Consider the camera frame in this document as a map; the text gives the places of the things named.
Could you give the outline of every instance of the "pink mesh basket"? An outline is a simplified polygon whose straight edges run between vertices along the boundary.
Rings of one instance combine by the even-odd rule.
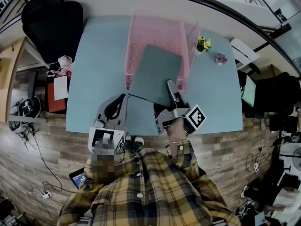
[[[151,44],[182,56],[176,84],[181,92],[187,91],[187,80],[199,32],[199,26],[182,21],[133,15],[125,66],[127,89],[131,86],[146,45]]]

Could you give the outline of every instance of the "white paper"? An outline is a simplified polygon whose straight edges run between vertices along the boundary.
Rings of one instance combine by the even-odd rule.
[[[67,76],[55,78],[55,100],[68,98]]]

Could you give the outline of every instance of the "power strip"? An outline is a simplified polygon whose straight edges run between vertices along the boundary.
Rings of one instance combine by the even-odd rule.
[[[51,197],[51,193],[49,192],[49,191],[44,191],[43,193],[42,193],[42,196],[43,196],[43,198],[50,198]]]

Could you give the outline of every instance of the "gray book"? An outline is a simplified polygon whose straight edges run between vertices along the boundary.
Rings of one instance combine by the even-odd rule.
[[[129,89],[129,94],[169,106],[170,96],[166,81],[176,82],[182,56],[153,45],[147,45]]]

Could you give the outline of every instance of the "desk leg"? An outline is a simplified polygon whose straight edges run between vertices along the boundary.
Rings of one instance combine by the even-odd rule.
[[[45,61],[42,59],[41,55],[38,53],[38,51],[31,46],[31,44],[27,41],[24,43],[24,49],[30,53],[35,59],[37,59],[41,64],[43,64],[46,68],[49,69],[49,64],[46,64]]]
[[[8,121],[24,121],[24,122],[35,122],[35,123],[47,123],[47,118],[32,118],[18,115],[8,115]]]

